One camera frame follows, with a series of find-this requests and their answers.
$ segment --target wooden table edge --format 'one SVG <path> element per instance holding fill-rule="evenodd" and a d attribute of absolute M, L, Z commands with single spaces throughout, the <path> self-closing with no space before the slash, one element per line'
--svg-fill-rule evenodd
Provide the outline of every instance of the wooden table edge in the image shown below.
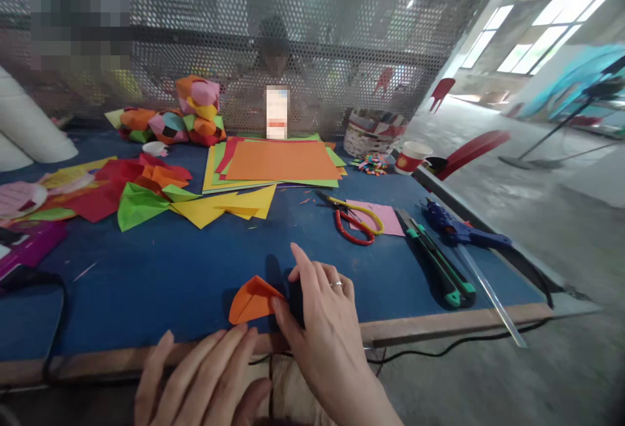
<path fill-rule="evenodd" d="M 553 317 L 553 311 L 546 304 L 540 303 L 513 305 L 507 307 L 507 311 L 516 324 L 536 322 Z M 494 309 L 449 312 L 360 324 L 363 343 L 369 347 L 398 345 L 502 326 L 503 324 Z M 167 364 L 177 365 L 195 345 L 196 342 L 177 344 L 169 356 Z M 286 350 L 288 350 L 288 345 L 281 333 L 261 334 L 258 338 L 255 354 Z M 76 354 L 74 356 L 56 356 L 52 362 L 52 370 L 59 378 L 138 372 L 142 369 L 149 351 L 150 347 L 141 347 Z M 43 360 L 0 362 L 0 385 L 18 386 L 40 382 L 42 364 Z"/>

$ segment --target red chair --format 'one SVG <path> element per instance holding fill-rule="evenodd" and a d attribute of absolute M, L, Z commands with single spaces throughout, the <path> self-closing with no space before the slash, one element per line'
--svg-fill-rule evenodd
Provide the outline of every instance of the red chair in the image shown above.
<path fill-rule="evenodd" d="M 463 165 L 468 164 L 482 154 L 486 154 L 497 146 L 501 146 L 509 139 L 510 132 L 504 130 L 493 130 L 472 139 L 447 158 L 447 166 L 436 174 L 436 178 L 445 180 Z"/>
<path fill-rule="evenodd" d="M 430 107 L 430 111 L 434 109 L 436 102 L 438 102 L 439 100 L 440 102 L 438 102 L 438 107 L 441 106 L 441 104 L 443 103 L 443 99 L 447 94 L 449 94 L 449 91 L 451 91 L 451 88 L 454 87 L 455 83 L 456 80 L 454 78 L 445 78 L 440 80 L 438 86 L 436 86 L 436 89 L 434 89 L 434 92 L 432 93 L 432 97 L 434 97 L 434 103 L 432 104 L 432 107 Z"/>

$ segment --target red paper cup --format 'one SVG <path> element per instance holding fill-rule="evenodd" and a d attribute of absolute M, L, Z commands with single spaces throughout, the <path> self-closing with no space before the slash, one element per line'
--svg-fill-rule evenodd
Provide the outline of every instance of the red paper cup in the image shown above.
<path fill-rule="evenodd" d="M 416 141 L 407 141 L 395 161 L 395 171 L 402 175 L 412 175 L 431 153 L 432 149 L 429 146 Z"/>

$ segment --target white paper roll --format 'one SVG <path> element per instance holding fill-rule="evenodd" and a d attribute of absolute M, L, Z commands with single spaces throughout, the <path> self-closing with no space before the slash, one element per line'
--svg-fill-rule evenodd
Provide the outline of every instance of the white paper roll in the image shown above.
<path fill-rule="evenodd" d="M 0 66 L 0 131 L 37 162 L 59 162 L 78 150 Z"/>
<path fill-rule="evenodd" d="M 21 169 L 32 163 L 33 160 L 30 157 L 0 133 L 0 172 Z"/>

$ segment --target metal screen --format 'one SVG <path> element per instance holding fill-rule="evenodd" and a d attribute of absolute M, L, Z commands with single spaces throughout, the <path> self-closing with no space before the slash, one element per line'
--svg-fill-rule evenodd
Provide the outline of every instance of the metal screen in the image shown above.
<path fill-rule="evenodd" d="M 130 69 L 32 71 L 31 0 L 0 0 L 0 64 L 50 115 L 100 124 L 177 106 L 174 81 L 221 84 L 227 130 L 264 131 L 264 87 L 291 89 L 289 131 L 342 136 L 353 107 L 410 119 L 480 0 L 130 0 Z"/>

